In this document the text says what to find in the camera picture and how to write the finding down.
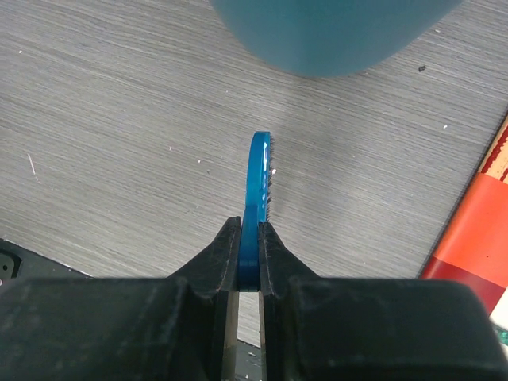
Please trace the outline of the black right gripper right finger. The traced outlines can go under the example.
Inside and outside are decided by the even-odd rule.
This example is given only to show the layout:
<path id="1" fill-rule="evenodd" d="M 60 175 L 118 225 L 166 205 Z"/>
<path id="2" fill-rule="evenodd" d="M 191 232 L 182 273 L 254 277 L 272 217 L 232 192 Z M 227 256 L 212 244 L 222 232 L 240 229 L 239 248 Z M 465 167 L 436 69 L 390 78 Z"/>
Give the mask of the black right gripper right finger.
<path id="1" fill-rule="evenodd" d="M 266 380 L 504 380 L 482 303 L 446 280 L 326 278 L 259 227 Z"/>

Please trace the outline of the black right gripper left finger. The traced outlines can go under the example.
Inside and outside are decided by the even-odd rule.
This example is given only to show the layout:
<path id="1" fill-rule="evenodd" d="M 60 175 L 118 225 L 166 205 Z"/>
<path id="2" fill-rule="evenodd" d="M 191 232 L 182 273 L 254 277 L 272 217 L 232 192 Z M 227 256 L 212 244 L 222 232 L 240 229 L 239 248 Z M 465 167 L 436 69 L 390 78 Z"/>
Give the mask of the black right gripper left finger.
<path id="1" fill-rule="evenodd" d="M 1 294 L 4 380 L 232 380 L 240 220 L 162 278 L 92 278 Z"/>

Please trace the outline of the blue hand brush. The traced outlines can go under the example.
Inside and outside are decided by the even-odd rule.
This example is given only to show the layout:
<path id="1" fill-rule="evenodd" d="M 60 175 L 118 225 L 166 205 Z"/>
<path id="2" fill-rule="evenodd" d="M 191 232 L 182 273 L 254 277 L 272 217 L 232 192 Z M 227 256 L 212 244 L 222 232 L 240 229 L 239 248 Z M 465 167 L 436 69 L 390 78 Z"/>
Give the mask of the blue hand brush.
<path id="1" fill-rule="evenodd" d="M 269 216 L 272 137 L 270 132 L 255 132 L 248 154 L 245 206 L 241 222 L 237 284 L 239 291 L 256 292 L 260 284 L 258 227 Z"/>

